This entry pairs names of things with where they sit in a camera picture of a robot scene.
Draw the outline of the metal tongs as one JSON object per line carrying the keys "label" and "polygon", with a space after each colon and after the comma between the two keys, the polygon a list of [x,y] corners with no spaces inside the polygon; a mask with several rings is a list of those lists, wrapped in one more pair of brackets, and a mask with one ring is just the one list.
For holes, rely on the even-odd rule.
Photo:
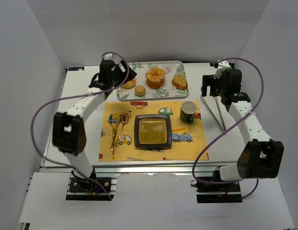
{"label": "metal tongs", "polygon": [[225,124],[225,120],[223,118],[223,114],[221,111],[218,97],[215,96],[215,97],[212,97],[212,99],[214,100],[215,109],[212,108],[212,105],[213,105],[212,103],[208,103],[206,101],[206,99],[202,95],[200,95],[200,100],[201,100],[202,104],[204,105],[205,109],[210,114],[210,116],[213,118],[213,120],[216,123],[219,130],[221,132],[224,132],[226,130],[226,124]]}

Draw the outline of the large orange bundt cake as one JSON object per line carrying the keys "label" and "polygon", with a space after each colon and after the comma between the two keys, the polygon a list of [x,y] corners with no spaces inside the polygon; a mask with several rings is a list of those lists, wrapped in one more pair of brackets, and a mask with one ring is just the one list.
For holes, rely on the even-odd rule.
{"label": "large orange bundt cake", "polygon": [[158,89],[165,83],[166,72],[163,69],[153,67],[146,73],[146,84],[152,89]]}

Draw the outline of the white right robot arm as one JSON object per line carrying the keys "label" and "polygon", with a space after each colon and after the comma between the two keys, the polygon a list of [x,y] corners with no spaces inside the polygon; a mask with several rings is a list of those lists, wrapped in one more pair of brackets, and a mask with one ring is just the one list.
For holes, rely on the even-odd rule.
{"label": "white right robot arm", "polygon": [[219,168],[220,182],[276,178],[284,145],[273,140],[260,124],[249,96],[241,90],[241,71],[231,68],[226,60],[217,61],[214,67],[214,75],[203,76],[201,97],[220,97],[245,144],[236,163]]}

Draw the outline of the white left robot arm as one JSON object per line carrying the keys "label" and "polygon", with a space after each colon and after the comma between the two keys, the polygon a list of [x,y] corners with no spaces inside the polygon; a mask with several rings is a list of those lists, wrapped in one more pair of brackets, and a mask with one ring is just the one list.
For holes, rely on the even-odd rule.
{"label": "white left robot arm", "polygon": [[85,122],[108,95],[137,73],[122,59],[110,59],[105,53],[96,73],[88,85],[87,92],[65,112],[57,112],[53,118],[52,144],[62,152],[79,178],[93,178],[94,168],[84,151],[86,146]]}

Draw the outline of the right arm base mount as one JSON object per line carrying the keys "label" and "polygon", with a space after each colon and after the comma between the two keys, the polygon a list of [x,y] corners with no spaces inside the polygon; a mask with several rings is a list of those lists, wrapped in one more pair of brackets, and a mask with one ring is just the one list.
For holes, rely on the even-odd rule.
{"label": "right arm base mount", "polygon": [[191,187],[196,189],[198,204],[242,203],[241,189],[238,182],[231,184],[216,184],[223,182],[219,167],[208,173],[193,174]]}

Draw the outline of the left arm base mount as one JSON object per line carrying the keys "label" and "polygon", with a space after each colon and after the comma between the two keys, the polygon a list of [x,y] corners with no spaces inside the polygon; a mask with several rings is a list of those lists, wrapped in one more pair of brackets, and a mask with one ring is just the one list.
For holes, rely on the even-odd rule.
{"label": "left arm base mount", "polygon": [[94,174],[94,181],[74,174],[72,170],[68,183],[67,201],[110,201],[115,194],[117,179],[109,175]]}

